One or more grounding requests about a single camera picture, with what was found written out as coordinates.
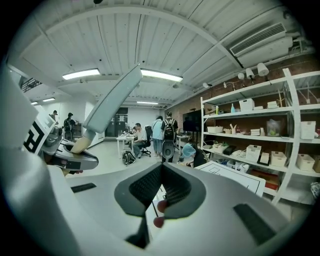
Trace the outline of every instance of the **gray floor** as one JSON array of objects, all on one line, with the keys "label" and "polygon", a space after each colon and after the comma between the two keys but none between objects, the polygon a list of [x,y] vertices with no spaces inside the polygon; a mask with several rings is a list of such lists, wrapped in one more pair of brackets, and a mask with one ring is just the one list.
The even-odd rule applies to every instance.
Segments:
[{"label": "gray floor", "polygon": [[[137,168],[144,168],[145,166],[149,166],[150,164],[156,163],[157,161],[161,161],[160,159],[157,159],[154,157],[154,148],[151,144],[150,147],[148,147],[148,150],[151,151],[151,157],[147,155],[143,155],[140,159],[137,159],[135,163],[130,164],[128,167],[126,167],[122,160],[118,157],[118,147],[117,142],[115,141],[105,141],[102,142],[91,149],[89,151],[98,157],[99,164],[98,166],[93,170],[85,170],[81,174],[68,174],[66,178],[77,178],[77,177],[83,177],[83,176],[92,176],[92,175],[101,175],[101,174],[108,174],[112,172],[118,172],[122,171],[126,168],[131,167],[137,167]],[[179,158],[178,149],[175,149],[174,157],[173,157],[173,163],[176,163]],[[267,201],[271,201],[272,198],[269,197],[269,195],[263,195],[263,198]],[[291,202],[288,200],[280,200],[280,202],[276,205],[276,207],[279,209],[279,211],[290,221],[305,217],[311,210],[310,205],[305,205],[301,203]]]}]

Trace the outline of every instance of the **air conditioner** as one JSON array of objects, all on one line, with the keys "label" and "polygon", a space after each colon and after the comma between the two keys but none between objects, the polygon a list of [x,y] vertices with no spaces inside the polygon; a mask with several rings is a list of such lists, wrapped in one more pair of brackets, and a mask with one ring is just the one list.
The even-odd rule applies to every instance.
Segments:
[{"label": "air conditioner", "polygon": [[230,48],[234,56],[239,57],[252,50],[274,42],[286,36],[286,29],[282,23],[276,23],[249,36]]},{"label": "air conditioner", "polygon": [[245,68],[252,67],[260,62],[271,61],[287,55],[292,45],[292,37],[286,36],[243,54],[238,57],[238,60]]}]

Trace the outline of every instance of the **person in light blue shirt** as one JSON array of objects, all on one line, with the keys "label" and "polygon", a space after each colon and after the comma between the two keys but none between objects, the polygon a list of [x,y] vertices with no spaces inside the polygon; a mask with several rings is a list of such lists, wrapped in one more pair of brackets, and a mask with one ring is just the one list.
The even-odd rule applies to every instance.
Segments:
[{"label": "person in light blue shirt", "polygon": [[160,115],[151,125],[154,156],[158,158],[161,157],[163,143],[163,134],[161,130],[162,121],[163,117]]}]

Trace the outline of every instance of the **air vent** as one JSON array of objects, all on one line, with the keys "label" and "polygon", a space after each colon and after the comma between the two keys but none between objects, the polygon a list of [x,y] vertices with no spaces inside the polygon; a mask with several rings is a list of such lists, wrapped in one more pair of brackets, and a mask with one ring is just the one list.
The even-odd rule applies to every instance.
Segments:
[{"label": "air vent", "polygon": [[245,40],[237,43],[231,47],[230,50],[235,56],[241,56],[245,53],[252,51],[255,48],[268,44],[277,39],[283,38],[286,35],[286,29],[282,23],[277,23],[269,26]]}]

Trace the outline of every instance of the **black rubber pad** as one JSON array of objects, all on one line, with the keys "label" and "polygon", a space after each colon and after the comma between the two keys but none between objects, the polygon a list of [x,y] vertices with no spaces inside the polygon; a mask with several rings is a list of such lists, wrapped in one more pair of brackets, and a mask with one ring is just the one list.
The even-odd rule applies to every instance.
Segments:
[{"label": "black rubber pad", "polygon": [[276,234],[249,205],[238,204],[233,209],[258,245],[262,245]]},{"label": "black rubber pad", "polygon": [[83,185],[79,185],[79,186],[72,186],[71,190],[73,191],[73,193],[78,193],[78,192],[81,192],[81,191],[93,189],[95,187],[96,187],[95,184],[87,183],[87,184],[83,184]]}]

